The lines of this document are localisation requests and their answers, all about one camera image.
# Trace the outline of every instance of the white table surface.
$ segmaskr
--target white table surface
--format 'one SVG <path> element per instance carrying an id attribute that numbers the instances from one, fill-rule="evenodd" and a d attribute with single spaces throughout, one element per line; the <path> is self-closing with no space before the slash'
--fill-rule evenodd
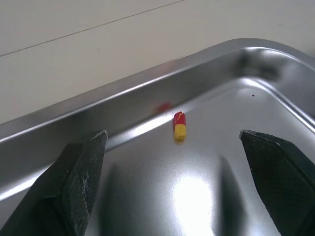
<path id="1" fill-rule="evenodd" d="M 314 0 L 2 0 L 0 123 L 235 38 L 315 55 Z"/>

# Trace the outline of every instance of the red capsule cap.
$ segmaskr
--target red capsule cap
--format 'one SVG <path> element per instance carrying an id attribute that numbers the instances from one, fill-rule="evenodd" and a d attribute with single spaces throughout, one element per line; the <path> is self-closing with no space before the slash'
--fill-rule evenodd
<path id="1" fill-rule="evenodd" d="M 183 124 L 186 125 L 186 116 L 183 112 L 178 112 L 174 116 L 174 125 Z"/>

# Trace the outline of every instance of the metal tray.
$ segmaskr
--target metal tray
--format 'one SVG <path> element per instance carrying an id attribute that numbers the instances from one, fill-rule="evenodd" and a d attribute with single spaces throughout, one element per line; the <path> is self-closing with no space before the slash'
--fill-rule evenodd
<path id="1" fill-rule="evenodd" d="M 279 235 L 239 133 L 289 140 L 315 162 L 314 79 L 314 58 L 236 39 L 4 123 L 0 227 L 69 141 L 106 129 L 94 209 L 107 206 L 107 213 L 102 220 L 92 214 L 86 235 L 99 235 L 99 225 L 108 235 L 222 235 L 226 228 L 229 235 Z M 156 114 L 166 102 L 174 108 Z M 173 139 L 177 111 L 187 117 L 182 144 Z"/>

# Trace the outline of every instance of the red and yellow capsule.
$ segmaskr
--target red and yellow capsule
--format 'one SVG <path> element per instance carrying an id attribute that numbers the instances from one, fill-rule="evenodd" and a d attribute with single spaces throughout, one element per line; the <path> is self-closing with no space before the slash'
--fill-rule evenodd
<path id="1" fill-rule="evenodd" d="M 174 137 L 179 142 L 186 137 L 186 116 L 183 112 L 178 112 L 174 116 Z"/>

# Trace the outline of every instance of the tray rim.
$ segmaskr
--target tray rim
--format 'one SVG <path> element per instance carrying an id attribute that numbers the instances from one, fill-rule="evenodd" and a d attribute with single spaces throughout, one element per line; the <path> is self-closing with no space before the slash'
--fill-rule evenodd
<path id="1" fill-rule="evenodd" d="M 277 51 L 298 61 L 315 72 L 315 58 L 292 47 L 265 39 L 232 39 L 154 66 L 46 108 L 37 110 L 33 113 L 29 113 L 0 124 L 0 143 L 52 124 L 58 120 L 92 108 L 125 93 L 155 83 L 173 74 L 188 70 L 232 52 L 249 48 L 265 48 Z"/>

